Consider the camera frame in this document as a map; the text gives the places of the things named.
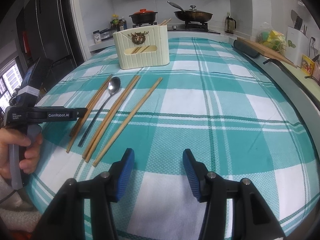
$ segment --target pan lid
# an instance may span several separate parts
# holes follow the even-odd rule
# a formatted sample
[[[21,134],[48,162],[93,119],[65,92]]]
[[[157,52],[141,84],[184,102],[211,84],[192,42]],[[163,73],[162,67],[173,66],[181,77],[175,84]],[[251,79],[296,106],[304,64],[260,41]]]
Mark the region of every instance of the pan lid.
[[[134,14],[140,14],[140,13],[146,13],[146,12],[154,12],[154,11],[148,11],[147,9],[140,9],[139,12],[135,12]]]
[[[203,11],[197,10],[195,5],[190,5],[190,7],[191,9],[186,10],[187,12],[203,12]]]

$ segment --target red pot lid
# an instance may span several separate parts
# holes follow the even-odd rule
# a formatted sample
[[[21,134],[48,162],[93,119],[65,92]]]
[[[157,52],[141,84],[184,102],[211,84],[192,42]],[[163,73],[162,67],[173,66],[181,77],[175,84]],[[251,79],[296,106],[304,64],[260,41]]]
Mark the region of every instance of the red pot lid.
[[[148,11],[147,9],[140,9],[139,12],[136,12],[136,13],[134,13],[134,14],[145,13],[145,12],[154,12],[154,11]]]

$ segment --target table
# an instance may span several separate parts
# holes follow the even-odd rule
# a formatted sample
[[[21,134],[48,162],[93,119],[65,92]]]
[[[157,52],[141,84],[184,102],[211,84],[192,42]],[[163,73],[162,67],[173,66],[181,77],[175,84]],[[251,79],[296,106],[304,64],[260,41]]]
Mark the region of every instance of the table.
[[[85,107],[110,73],[120,77],[122,90],[135,74],[141,75],[89,163],[81,155],[120,93],[79,148],[82,134],[108,97],[104,94],[69,154],[68,135],[75,122],[43,124],[40,162],[27,187],[33,203],[44,212],[66,179],[91,179],[130,147],[134,170],[124,197],[112,204],[120,239],[198,239],[205,203],[193,197],[182,165],[182,152],[190,148],[197,161],[225,179],[250,178],[288,235],[319,199],[317,154],[304,123],[267,74],[228,43],[172,38],[169,49],[166,66],[121,70],[115,47],[106,48],[42,98],[42,106]],[[97,153],[159,77],[163,81],[93,168]],[[226,239],[231,225],[228,201]],[[85,231],[91,239],[88,201]]]

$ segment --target pot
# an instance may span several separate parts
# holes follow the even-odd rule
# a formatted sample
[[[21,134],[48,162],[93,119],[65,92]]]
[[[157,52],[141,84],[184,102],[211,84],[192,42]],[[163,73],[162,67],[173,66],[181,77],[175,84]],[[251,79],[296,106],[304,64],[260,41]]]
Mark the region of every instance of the pot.
[[[147,11],[147,9],[140,9],[139,12],[136,12],[132,15],[129,15],[132,19],[132,22],[135,25],[153,23],[156,20],[156,14],[158,12]]]
[[[184,10],[181,6],[179,6],[178,4],[174,3],[174,2],[169,2],[168,3],[177,8],[180,9],[180,11],[174,12],[174,14],[176,15],[176,17],[184,22],[201,22],[201,23],[205,23],[211,20],[212,18],[212,13],[207,13],[207,12],[203,12],[203,11],[199,11],[196,8],[195,5],[190,5],[191,9],[189,10]]]

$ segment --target window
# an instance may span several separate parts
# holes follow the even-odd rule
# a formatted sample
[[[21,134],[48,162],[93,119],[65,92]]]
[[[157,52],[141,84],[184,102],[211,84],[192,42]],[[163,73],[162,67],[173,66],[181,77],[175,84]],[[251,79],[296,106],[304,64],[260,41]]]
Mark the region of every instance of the window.
[[[14,90],[20,87],[22,82],[22,77],[15,60],[10,62],[5,69],[7,70],[0,77],[0,107],[3,112],[9,106],[9,100]]]

